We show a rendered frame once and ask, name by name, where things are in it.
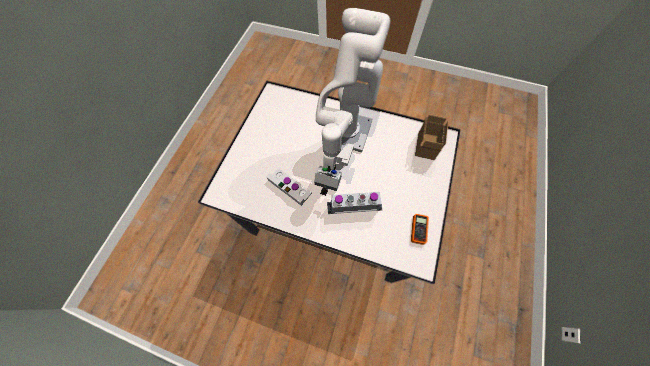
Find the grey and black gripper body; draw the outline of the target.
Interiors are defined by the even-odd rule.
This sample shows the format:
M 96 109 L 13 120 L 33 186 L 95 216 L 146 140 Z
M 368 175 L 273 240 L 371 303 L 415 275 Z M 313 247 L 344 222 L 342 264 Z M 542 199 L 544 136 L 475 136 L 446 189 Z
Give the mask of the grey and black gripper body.
M 324 152 L 323 152 L 323 153 L 324 153 Z M 335 165 L 336 165 L 337 159 L 338 159 L 338 157 L 335 157 L 335 156 L 334 156 L 334 157 L 330 157 L 330 156 L 327 156 L 327 155 L 324 153 L 324 158 L 323 158 L 323 168 L 326 169 L 328 166 L 330 166 L 330 169 L 331 169 L 331 170 L 334 170 L 334 167 L 335 167 Z

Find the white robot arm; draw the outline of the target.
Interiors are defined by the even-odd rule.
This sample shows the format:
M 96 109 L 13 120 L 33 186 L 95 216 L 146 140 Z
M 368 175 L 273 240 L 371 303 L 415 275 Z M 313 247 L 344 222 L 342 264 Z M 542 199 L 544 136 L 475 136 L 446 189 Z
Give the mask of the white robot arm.
M 358 134 L 359 106 L 371 108 L 375 105 L 383 72 L 383 64 L 378 59 L 390 18 L 381 12 L 348 8 L 342 14 L 342 25 L 347 34 L 340 41 L 334 78 L 319 96 L 315 119 L 317 124 L 324 126 L 323 152 L 342 158 L 342 165 L 348 166 L 354 145 L 341 145 L 341 139 Z M 340 110 L 325 106 L 328 95 L 336 89 Z

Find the small brown cardboard box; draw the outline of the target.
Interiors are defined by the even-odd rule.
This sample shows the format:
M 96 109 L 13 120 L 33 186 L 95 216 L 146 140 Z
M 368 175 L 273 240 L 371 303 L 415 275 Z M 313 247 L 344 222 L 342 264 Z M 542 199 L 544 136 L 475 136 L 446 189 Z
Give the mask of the small brown cardboard box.
M 431 160 L 436 159 L 436 157 L 442 151 L 443 147 L 446 145 L 447 142 L 449 120 L 445 126 L 442 125 L 444 124 L 446 119 L 447 118 L 433 116 L 433 115 L 429 115 L 428 118 L 426 116 L 426 120 L 424 120 L 418 132 L 415 156 L 431 159 Z M 437 143 L 435 143 L 436 141 Z

